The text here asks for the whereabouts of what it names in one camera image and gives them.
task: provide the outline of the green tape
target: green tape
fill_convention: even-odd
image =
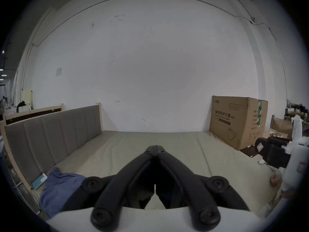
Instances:
[[[262,114],[262,101],[259,100],[259,113],[257,115],[257,125],[258,125],[258,127],[260,127],[260,123],[261,123],[261,114]]]

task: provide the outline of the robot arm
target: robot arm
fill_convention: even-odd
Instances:
[[[116,175],[85,179],[62,210],[94,207],[92,225],[100,231],[114,231],[122,207],[144,209],[154,194],[154,185],[166,209],[189,207],[193,227],[199,231],[219,224],[218,206],[249,211],[225,178],[195,175],[158,145],[148,147]]]

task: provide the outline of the wooden bedpost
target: wooden bedpost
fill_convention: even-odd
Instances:
[[[102,124],[102,107],[100,102],[96,102],[96,105],[98,105],[99,111],[100,111],[100,123],[101,123],[101,131],[103,131],[103,124]]]
[[[3,143],[4,143],[6,153],[7,153],[8,157],[11,161],[11,164],[12,164],[16,174],[20,178],[20,181],[25,185],[25,187],[31,193],[31,187],[30,187],[28,181],[26,180],[25,176],[21,173],[21,170],[19,169],[19,167],[18,167],[18,165],[17,165],[17,163],[14,159],[14,156],[12,154],[12,151],[10,149],[10,145],[9,145],[9,142],[7,141],[7,137],[6,137],[6,133],[5,133],[5,128],[4,128],[5,126],[6,126],[6,121],[5,120],[0,121],[1,135],[2,135],[2,138],[3,138]]]

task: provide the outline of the person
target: person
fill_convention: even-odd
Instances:
[[[6,99],[5,97],[3,96],[3,99],[1,100],[1,109],[0,109],[0,119],[3,120],[3,115],[4,115],[4,112],[5,112],[5,109],[6,109],[6,106],[7,106],[7,102],[6,102]]]

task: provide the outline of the screw head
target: screw head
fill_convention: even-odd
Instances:
[[[200,212],[200,222],[205,225],[216,225],[220,222],[220,213],[215,207],[206,207]]]
[[[98,182],[97,182],[96,180],[90,179],[90,180],[88,180],[88,182],[87,182],[87,187],[89,187],[89,188],[93,188],[93,187],[95,187],[96,185],[98,185]]]
[[[212,184],[219,189],[224,186],[224,182],[221,179],[215,179]]]
[[[112,215],[104,209],[95,209],[91,215],[91,221],[97,226],[107,226],[112,222]]]

